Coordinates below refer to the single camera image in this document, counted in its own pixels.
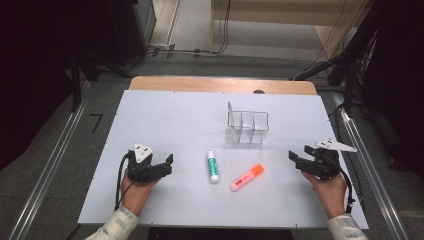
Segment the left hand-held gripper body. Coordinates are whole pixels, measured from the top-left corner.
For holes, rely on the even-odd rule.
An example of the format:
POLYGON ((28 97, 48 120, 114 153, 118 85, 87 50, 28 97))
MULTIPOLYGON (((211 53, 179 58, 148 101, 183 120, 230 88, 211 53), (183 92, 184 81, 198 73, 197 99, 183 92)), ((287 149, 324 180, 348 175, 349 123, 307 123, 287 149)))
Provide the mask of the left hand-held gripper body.
POLYGON ((151 147, 135 143, 134 150, 129 152, 128 178, 139 184, 147 184, 154 181, 151 161, 153 149, 151 147))

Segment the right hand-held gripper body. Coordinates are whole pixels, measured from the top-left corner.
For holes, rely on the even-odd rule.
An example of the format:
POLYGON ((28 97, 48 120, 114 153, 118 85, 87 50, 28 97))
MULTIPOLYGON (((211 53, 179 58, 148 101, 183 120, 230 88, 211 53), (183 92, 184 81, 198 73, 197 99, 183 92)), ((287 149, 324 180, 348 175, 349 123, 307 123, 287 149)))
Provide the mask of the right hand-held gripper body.
POLYGON ((315 143, 316 149, 313 151, 314 158, 321 160, 328 168, 327 180, 334 178, 342 172, 340 167, 338 152, 356 152, 357 148, 344 143, 328 139, 315 143))

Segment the white and green glue stick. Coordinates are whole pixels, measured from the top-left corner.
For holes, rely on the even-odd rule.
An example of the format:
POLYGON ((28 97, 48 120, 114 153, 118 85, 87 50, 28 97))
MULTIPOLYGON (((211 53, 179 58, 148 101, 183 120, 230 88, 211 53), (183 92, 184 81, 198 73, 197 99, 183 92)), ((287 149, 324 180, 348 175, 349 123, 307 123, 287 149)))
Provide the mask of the white and green glue stick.
POLYGON ((209 150, 207 152, 207 163, 208 163, 210 181, 212 183, 218 183, 219 180, 220 180, 219 171, 218 171, 218 166, 217 166, 215 154, 212 150, 209 150))

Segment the pink and orange highlighter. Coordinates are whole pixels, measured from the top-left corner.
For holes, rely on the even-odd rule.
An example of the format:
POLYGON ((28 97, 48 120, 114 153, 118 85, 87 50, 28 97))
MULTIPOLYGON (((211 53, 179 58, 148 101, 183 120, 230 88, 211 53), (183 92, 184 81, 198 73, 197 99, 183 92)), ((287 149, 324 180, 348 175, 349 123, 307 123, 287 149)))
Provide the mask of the pink and orange highlighter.
POLYGON ((252 181, 254 178, 259 176, 264 172, 264 167, 262 164, 257 164, 250 168, 248 171, 234 179, 230 184, 230 189, 235 192, 245 186, 247 183, 252 181))

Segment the clear plastic desk organizer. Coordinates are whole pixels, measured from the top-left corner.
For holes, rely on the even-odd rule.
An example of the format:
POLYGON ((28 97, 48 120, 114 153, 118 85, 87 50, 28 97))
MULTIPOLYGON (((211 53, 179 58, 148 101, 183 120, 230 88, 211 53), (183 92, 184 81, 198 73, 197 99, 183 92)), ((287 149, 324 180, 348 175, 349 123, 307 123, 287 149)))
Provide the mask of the clear plastic desk organizer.
MULTIPOLYGON (((240 131, 240 141, 238 144, 262 144, 269 131, 269 114, 267 112, 237 111, 233 110, 235 125, 240 131)), ((228 131, 228 111, 226 141, 233 143, 229 139, 228 131)))

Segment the person's left hand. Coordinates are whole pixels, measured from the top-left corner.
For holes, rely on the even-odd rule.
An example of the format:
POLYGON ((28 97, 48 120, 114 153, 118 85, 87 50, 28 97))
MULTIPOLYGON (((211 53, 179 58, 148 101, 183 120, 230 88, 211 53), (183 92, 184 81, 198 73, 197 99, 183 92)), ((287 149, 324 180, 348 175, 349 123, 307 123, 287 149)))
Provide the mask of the person's left hand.
POLYGON ((121 181, 122 205, 132 212, 135 216, 139 216, 147 200, 152 192, 153 187, 158 183, 158 180, 150 182, 147 185, 133 183, 128 178, 128 172, 124 172, 124 177, 121 181))

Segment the person's right hand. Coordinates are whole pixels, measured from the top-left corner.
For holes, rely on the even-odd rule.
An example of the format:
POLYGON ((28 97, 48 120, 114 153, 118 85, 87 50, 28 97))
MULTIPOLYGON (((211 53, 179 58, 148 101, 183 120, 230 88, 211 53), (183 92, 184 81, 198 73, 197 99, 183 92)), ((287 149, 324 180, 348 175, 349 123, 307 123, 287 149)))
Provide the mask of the person's right hand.
POLYGON ((321 181, 306 172, 303 172, 302 175, 312 184, 312 189, 315 191, 328 219, 346 213, 344 197, 347 185, 341 175, 327 181, 321 181))

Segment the white table board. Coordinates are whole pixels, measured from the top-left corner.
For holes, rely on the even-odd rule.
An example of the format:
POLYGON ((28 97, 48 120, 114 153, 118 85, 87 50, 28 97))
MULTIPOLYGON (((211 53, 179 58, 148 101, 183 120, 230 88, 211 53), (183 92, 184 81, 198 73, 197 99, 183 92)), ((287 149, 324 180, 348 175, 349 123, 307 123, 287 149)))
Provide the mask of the white table board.
POLYGON ((333 138, 322 99, 313 95, 127 90, 101 154, 79 220, 103 223, 114 211, 120 161, 135 143, 153 148, 153 161, 172 154, 142 211, 152 226, 323 228, 327 217, 310 183, 289 159, 305 145, 333 138), (269 114, 262 144, 226 141, 227 104, 269 114), (220 180, 210 181, 212 150, 220 180), (238 191, 231 182, 257 164, 264 172, 238 191))

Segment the wooden table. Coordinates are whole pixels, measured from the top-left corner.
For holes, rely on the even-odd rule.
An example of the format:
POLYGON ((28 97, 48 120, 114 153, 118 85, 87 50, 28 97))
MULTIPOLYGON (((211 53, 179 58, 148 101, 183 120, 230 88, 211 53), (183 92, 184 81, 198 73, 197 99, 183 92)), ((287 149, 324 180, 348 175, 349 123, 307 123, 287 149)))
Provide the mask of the wooden table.
POLYGON ((317 90, 309 81, 264 80, 233 77, 136 76, 130 90, 157 90, 176 92, 223 92, 280 95, 313 95, 317 90))

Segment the black metal stand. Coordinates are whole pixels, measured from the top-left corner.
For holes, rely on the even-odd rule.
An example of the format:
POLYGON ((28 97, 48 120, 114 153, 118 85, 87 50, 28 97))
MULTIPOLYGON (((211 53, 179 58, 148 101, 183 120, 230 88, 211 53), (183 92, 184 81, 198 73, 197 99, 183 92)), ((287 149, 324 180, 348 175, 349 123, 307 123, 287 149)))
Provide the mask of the black metal stand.
POLYGON ((112 63, 92 50, 72 48, 70 50, 69 57, 71 70, 70 80, 72 82, 73 97, 72 112, 75 112, 82 102, 80 72, 83 72, 88 81, 97 81, 100 76, 100 72, 97 69, 96 64, 101 64, 122 77, 132 78, 132 75, 123 67, 112 63))
POLYGON ((296 74, 292 77, 292 80, 304 81, 309 77, 328 69, 330 66, 333 66, 334 69, 327 78, 327 82, 330 86, 339 86, 343 80, 346 80, 344 98, 341 106, 350 113, 355 80, 355 65, 360 59, 360 55, 365 51, 366 44, 375 30, 375 21, 364 19, 345 50, 327 62, 318 63, 311 70, 306 70, 296 74))

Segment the black cabinet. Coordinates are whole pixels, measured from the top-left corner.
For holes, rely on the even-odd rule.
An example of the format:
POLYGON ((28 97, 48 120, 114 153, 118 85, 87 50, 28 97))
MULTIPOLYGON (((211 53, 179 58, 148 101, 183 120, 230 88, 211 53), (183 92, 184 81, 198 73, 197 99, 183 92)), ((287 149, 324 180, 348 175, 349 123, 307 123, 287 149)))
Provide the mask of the black cabinet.
POLYGON ((119 62, 143 57, 157 18, 153 0, 108 0, 118 39, 119 62))

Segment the light wooden desk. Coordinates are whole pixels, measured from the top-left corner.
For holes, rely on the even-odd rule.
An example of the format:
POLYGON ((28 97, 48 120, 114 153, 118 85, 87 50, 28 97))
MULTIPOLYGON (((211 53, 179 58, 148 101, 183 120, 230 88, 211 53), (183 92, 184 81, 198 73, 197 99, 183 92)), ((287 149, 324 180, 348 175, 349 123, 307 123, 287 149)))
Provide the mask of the light wooden desk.
POLYGON ((342 51, 351 30, 367 15, 373 0, 210 0, 210 51, 215 22, 229 21, 311 25, 327 58, 342 51))

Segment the metal floor rail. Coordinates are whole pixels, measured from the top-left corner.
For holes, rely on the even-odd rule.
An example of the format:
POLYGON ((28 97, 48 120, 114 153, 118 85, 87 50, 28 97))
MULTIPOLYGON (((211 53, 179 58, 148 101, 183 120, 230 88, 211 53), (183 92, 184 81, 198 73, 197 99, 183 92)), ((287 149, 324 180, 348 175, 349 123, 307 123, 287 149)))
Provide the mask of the metal floor rail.
POLYGON ((400 215, 386 191, 382 179, 377 172, 372 158, 360 136, 354 119, 349 117, 345 110, 341 111, 341 118, 351 142, 357 148, 359 162, 364 170, 368 183, 378 203, 380 212, 385 219, 393 240, 410 240, 409 235, 401 222, 400 215))
POLYGON ((56 145, 49 156, 49 159, 40 174, 31 194, 27 198, 17 222, 8 240, 25 240, 26 235, 32 225, 35 216, 46 196, 47 190, 53 180, 53 177, 59 167, 63 155, 69 145, 80 118, 85 110, 88 98, 92 92, 93 84, 85 82, 82 87, 82 99, 80 105, 70 114, 56 145))

